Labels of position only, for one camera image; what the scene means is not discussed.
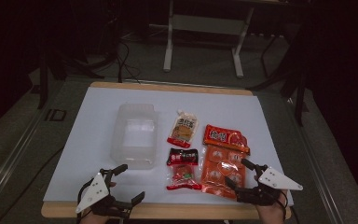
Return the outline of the white table sheet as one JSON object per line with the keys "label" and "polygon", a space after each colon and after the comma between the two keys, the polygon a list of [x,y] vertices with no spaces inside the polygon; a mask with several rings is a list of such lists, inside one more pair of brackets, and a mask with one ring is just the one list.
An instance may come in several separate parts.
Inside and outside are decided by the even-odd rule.
{"label": "white table sheet", "polygon": [[172,147],[166,138],[179,110],[194,114],[199,128],[192,147],[203,150],[206,125],[238,130],[248,140],[249,160],[281,171],[262,107],[255,96],[93,88],[87,90],[76,121],[44,197],[45,202],[74,202],[80,188],[100,169],[117,165],[110,157],[118,108],[123,104],[151,104],[158,113],[157,159],[153,168],[116,176],[112,194],[128,202],[140,192],[145,203],[234,204],[193,189],[167,190],[166,160]]}

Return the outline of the person's left hand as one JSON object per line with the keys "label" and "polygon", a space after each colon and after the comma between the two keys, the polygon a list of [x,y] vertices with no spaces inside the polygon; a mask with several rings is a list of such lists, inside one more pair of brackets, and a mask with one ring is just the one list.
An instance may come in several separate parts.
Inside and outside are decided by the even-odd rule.
{"label": "person's left hand", "polygon": [[106,224],[109,219],[110,217],[108,216],[95,215],[88,207],[84,210],[84,214],[80,219],[79,224]]}

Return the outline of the beige snack pouch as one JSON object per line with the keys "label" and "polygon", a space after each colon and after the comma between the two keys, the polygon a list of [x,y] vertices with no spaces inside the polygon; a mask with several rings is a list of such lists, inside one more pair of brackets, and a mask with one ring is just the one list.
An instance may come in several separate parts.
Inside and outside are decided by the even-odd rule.
{"label": "beige snack pouch", "polygon": [[194,114],[178,110],[167,142],[178,147],[190,148],[193,137],[198,129],[199,121]]}

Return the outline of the black floor socket plate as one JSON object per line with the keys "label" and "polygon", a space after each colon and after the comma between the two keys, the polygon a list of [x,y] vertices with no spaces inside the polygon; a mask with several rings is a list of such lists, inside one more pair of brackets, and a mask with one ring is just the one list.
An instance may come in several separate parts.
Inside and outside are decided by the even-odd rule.
{"label": "black floor socket plate", "polygon": [[50,109],[45,116],[45,121],[64,121],[67,112],[60,109]]}

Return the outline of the black metal stand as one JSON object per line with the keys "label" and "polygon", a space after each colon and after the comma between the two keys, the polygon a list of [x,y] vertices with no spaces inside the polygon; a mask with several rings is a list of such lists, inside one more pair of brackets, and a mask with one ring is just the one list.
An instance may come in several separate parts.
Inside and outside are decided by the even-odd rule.
{"label": "black metal stand", "polygon": [[303,105],[304,105],[304,93],[305,93],[305,84],[306,84],[306,74],[301,71],[300,68],[296,68],[296,65],[294,63],[290,63],[289,56],[290,51],[287,50],[284,54],[281,62],[277,66],[276,69],[272,71],[271,74],[268,74],[267,68],[265,65],[264,56],[267,53],[268,49],[271,47],[271,45],[274,43],[274,41],[277,39],[277,36],[274,36],[266,48],[262,51],[260,62],[263,68],[263,72],[267,78],[266,81],[261,82],[260,84],[257,84],[253,87],[247,87],[247,90],[249,91],[260,91],[265,89],[266,87],[275,84],[277,82],[283,81],[285,79],[285,82],[280,90],[280,94],[282,97],[290,98],[294,91],[296,91],[296,105],[295,105],[295,119],[296,123],[299,126],[303,125],[302,122],[302,111],[303,111]]}
{"label": "black metal stand", "polygon": [[46,49],[42,48],[39,54],[39,105],[38,109],[44,107],[48,100],[48,71],[51,71],[53,76],[59,80],[64,80],[66,78],[66,71],[64,65],[67,64],[81,74],[87,77],[92,78],[103,78],[103,76],[97,75],[92,72],[92,69],[96,69],[105,65],[108,65],[111,62],[111,57],[108,56],[104,60],[92,63],[92,64],[82,64],[77,62],[75,59],[64,54],[62,51],[57,48]]}

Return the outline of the person's right hand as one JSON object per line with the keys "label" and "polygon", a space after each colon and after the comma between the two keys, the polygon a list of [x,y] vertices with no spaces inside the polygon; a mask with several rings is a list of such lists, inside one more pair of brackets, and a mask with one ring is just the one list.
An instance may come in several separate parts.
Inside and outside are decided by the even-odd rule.
{"label": "person's right hand", "polygon": [[255,208],[259,215],[259,219],[263,224],[284,224],[287,190],[284,189],[280,193],[280,197],[273,205],[261,206]]}

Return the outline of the wooden table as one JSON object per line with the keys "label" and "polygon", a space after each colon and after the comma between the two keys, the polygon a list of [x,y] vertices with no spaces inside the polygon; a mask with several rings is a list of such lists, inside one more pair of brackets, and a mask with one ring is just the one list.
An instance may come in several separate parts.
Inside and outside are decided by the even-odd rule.
{"label": "wooden table", "polygon": [[[230,90],[218,88],[169,86],[133,83],[93,82],[89,88],[109,88],[146,91],[179,91],[194,93],[213,93],[254,96],[246,90]],[[45,202],[41,209],[43,217],[69,218],[76,214],[76,200],[74,202]],[[145,203],[137,205],[131,213],[133,219],[168,219],[168,220],[220,220],[220,219],[256,219],[258,217],[254,206],[247,203],[234,204],[193,204],[193,203]]]}

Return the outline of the metal floor rail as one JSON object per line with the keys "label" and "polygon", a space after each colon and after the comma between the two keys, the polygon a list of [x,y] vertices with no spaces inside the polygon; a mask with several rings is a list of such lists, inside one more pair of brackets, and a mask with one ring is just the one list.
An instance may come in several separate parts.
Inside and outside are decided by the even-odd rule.
{"label": "metal floor rail", "polygon": [[295,134],[300,139],[299,155],[305,162],[298,170],[304,190],[295,193],[295,217],[301,224],[343,224],[338,209],[337,170],[344,160],[316,104],[310,99],[302,114],[302,126],[295,119]]}
{"label": "metal floor rail", "polygon": [[26,126],[25,130],[19,136],[18,141],[7,154],[6,160],[0,166],[0,192],[5,187],[7,181],[10,179],[14,169],[17,166],[17,163],[21,159],[24,150],[28,147],[37,125],[45,116],[45,110],[37,110],[35,114],[30,119],[30,122]]}

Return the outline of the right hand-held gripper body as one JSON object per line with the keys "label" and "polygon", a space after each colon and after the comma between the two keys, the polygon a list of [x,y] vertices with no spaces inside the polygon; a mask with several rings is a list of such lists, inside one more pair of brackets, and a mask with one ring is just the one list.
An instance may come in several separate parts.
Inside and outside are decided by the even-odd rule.
{"label": "right hand-held gripper body", "polygon": [[302,185],[270,166],[247,164],[246,167],[250,170],[255,170],[257,185],[252,189],[234,186],[238,202],[262,206],[273,205],[279,201],[284,189],[303,189]]}

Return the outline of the white metal stand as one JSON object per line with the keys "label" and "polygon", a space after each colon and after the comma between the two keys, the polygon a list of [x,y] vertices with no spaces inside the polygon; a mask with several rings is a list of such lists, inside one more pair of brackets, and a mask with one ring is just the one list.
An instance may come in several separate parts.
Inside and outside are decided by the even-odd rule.
{"label": "white metal stand", "polygon": [[246,37],[248,28],[250,26],[251,18],[253,17],[255,9],[253,7],[250,7],[246,13],[245,19],[243,21],[240,21],[175,14],[173,12],[173,7],[174,0],[170,0],[168,37],[167,47],[165,50],[163,71],[170,72],[172,68],[173,31],[183,30],[220,35],[237,35],[239,37],[238,44],[231,49],[231,55],[237,78],[243,78],[244,73],[242,71],[240,53],[244,38]]}

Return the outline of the clear plastic container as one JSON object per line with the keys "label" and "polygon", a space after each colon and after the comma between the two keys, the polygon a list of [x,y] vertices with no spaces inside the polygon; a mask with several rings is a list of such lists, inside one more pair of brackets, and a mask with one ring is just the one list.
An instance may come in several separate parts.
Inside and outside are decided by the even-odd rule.
{"label": "clear plastic container", "polygon": [[157,151],[158,113],[151,104],[123,104],[113,130],[111,158],[132,170],[154,167]]}

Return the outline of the large orange snack bag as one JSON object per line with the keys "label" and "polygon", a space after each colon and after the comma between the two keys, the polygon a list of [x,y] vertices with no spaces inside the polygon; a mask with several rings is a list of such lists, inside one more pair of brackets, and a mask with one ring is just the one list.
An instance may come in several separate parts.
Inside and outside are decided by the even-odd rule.
{"label": "large orange snack bag", "polygon": [[200,179],[201,191],[235,199],[236,194],[227,185],[226,178],[233,180],[238,187],[244,187],[245,167],[241,160],[250,155],[247,139],[240,131],[208,124],[205,127],[203,144],[206,150]]}

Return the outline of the black and red snack packet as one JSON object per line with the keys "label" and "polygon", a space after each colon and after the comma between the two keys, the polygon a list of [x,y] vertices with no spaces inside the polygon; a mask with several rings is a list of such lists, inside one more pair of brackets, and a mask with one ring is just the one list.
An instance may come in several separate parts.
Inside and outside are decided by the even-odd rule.
{"label": "black and red snack packet", "polygon": [[172,169],[170,183],[166,187],[167,190],[201,189],[201,184],[195,177],[195,169],[199,165],[199,153],[195,148],[171,148],[166,164]]}

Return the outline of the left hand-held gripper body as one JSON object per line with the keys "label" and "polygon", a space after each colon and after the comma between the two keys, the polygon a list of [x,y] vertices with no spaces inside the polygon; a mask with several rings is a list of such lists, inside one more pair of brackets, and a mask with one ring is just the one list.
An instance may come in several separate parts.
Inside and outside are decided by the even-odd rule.
{"label": "left hand-held gripper body", "polygon": [[117,201],[110,193],[113,170],[101,169],[96,176],[83,185],[77,195],[76,217],[82,218],[88,207],[95,215],[129,218],[132,205]]}

